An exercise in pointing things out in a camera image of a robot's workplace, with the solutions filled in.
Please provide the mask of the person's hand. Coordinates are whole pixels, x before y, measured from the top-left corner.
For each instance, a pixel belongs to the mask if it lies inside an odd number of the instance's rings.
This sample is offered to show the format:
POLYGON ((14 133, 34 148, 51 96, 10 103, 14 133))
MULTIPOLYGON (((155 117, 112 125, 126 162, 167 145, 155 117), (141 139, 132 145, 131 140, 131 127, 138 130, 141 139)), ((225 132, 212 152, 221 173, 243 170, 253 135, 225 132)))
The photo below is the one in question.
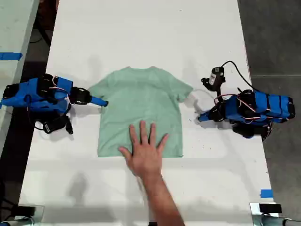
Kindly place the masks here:
POLYGON ((156 143, 156 124, 152 123, 150 132, 147 133, 146 122, 140 121, 140 135, 135 127, 129 126, 129 135, 132 150, 121 146, 119 151, 124 156, 127 166, 132 173, 142 180, 160 178, 162 169, 162 153, 168 141, 169 134, 165 134, 161 141, 156 143))

